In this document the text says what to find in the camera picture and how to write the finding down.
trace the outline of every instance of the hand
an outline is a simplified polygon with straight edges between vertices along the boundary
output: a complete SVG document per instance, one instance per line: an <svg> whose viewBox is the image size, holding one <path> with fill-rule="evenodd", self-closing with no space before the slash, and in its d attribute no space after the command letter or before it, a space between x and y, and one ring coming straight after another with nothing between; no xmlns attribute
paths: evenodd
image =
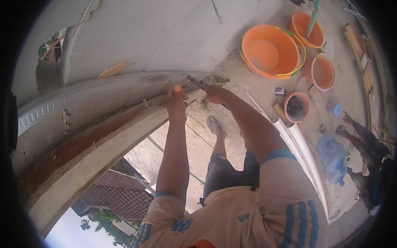
<svg viewBox="0 0 397 248"><path fill-rule="evenodd" d="M343 113L345 113L345 115L342 117L342 120L346 124L353 126L354 120L346 113L346 111L343 111Z"/></svg>
<svg viewBox="0 0 397 248"><path fill-rule="evenodd" d="M186 107L189 97L185 95L184 91L175 92L170 90L166 97L166 109L170 117L170 123L185 123L187 120Z"/></svg>
<svg viewBox="0 0 397 248"><path fill-rule="evenodd" d="M225 103L225 95L230 91L216 85L204 83L203 86L207 90L207 96L205 98L207 101L214 104Z"/></svg>

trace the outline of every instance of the worker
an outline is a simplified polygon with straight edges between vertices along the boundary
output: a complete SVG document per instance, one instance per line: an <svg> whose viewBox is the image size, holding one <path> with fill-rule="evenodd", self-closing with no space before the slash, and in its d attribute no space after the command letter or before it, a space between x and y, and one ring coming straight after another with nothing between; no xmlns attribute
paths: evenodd
<svg viewBox="0 0 397 248"><path fill-rule="evenodd" d="M367 164L368 176L361 172L353 172L347 167L347 173L359 190L361 201L371 215L378 212L382 199L385 196L393 166L393 159L389 148L380 142L367 128L354 121L347 112L344 112L342 120L356 130L360 138L351 135L343 125L339 125L335 134L349 140L360 152L363 162Z"/></svg>
<svg viewBox="0 0 397 248"><path fill-rule="evenodd" d="M210 117L207 124L217 140L202 208L184 216L189 184L187 104L183 102L187 97L170 91L166 100L170 125L156 194L131 247L327 247L323 205L277 130L230 91L215 85L204 87L206 100L225 104L240 127L248 147L247 170L240 174L249 178L236 176L226 156L226 135Z"/></svg>

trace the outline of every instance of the beige t-shirt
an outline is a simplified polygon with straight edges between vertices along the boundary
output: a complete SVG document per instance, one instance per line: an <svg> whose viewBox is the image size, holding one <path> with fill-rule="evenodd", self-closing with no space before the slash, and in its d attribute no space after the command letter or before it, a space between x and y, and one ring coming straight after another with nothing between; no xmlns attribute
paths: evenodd
<svg viewBox="0 0 397 248"><path fill-rule="evenodd" d="M230 187L208 195L183 216L185 205L163 195L151 203L131 247L326 247L328 223L301 165L277 157L260 169L260 185Z"/></svg>

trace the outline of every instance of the flip-flop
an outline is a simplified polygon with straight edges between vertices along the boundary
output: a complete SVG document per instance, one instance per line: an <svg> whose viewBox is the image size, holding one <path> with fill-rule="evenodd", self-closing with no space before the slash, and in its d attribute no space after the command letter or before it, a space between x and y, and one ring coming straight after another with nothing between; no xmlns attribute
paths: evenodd
<svg viewBox="0 0 397 248"><path fill-rule="evenodd" d="M208 126L208 128L211 130L212 133L214 133L214 132L212 131L212 126L213 126L213 125L219 127L219 128L223 131L222 127L219 125L218 121L216 120L216 118L215 118L214 116L211 116L211 115L208 116L208 117L207 117L206 123L207 123L207 126Z"/></svg>
<svg viewBox="0 0 397 248"><path fill-rule="evenodd" d="M336 130L335 130L335 134L339 135L342 131L345 131L345 127L343 125L339 125Z"/></svg>

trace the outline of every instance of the dusty floor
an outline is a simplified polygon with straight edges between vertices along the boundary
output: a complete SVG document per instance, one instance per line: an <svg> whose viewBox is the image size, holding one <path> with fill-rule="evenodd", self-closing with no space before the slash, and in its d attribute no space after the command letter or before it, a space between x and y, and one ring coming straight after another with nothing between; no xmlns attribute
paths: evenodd
<svg viewBox="0 0 397 248"><path fill-rule="evenodd" d="M364 93L362 90L362 80L357 69L357 63L351 52L350 45L345 40L343 35L343 26L350 23L356 35L360 33L358 25L353 16L344 12L342 8L347 8L345 1L324 1L322 2L320 12L318 14L318 23L322 27L325 34L332 40L335 46L335 53L333 61L337 68L336 85L324 95L322 99L324 102L333 100L342 105L342 110L347 111L350 116L361 124L365 124L364 112ZM267 24L273 24L279 27L288 28L291 16L296 11L302 11L306 14L311 14L313 3L308 1L301 7L297 7L292 3L287 4L275 14L274 18L270 19ZM311 49L308 50L308 58L314 56L318 51ZM342 70L343 76L339 72L338 66ZM378 94L378 84L376 78L376 71L374 65L369 64L372 84L374 85L373 94L375 100L371 102L372 111L372 124L378 127L380 97ZM272 110L272 106L276 101L283 105L284 97L277 97L274 94L275 88L285 88L287 96L295 91L296 83L304 73L299 71L291 79L265 79L250 72L244 65L238 50L232 51L222 62L218 64L213 74L221 75L229 78L230 82L225 84L224 87L231 92L235 93L249 104L253 103L245 95L247 91L263 108L263 110L270 116L270 119L278 117ZM300 91L306 93L309 97L310 94L307 89L311 86L309 82L304 84ZM316 105L311 103L311 112L308 118L300 123L300 128L304 129L308 136L308 143L315 147L317 141L322 136L318 132L318 128L322 121L319 112L325 109L325 106L316 108ZM191 178L189 182L186 209L193 212L200 208L198 205L199 198L202 197L203 182L205 181L207 165L212 152L212 147L215 143L215 136L209 131L206 126L206 118L209 115L216 117L227 134L225 141L226 152L228 160L233 164L237 170L243 169L243 160L245 157L245 148L243 139L240 137L240 130L237 123L233 119L231 113L222 106L215 106L212 104L202 105L197 101L187 109L188 120L186 122L187 133L187 150L189 157L189 165ZM351 145L351 143L342 137L334 134L338 125L342 124L342 115L339 117L330 116L330 124L327 126L326 133L331 134L335 139L342 143L349 150L351 159L347 166L351 167L354 172L362 171L363 163L358 151ZM346 129L353 135L353 128L346 126ZM168 130L168 123L155 131L150 137L161 147L164 148L166 141L166 134ZM134 166L151 186L155 186L158 169L162 160L162 152L150 140L145 139L125 158ZM334 185L325 180L325 185L328 191L330 200L330 221L334 221L347 210L349 210L357 200L357 188L349 175L344 177L345 185L340 187L339 184Z"/></svg>

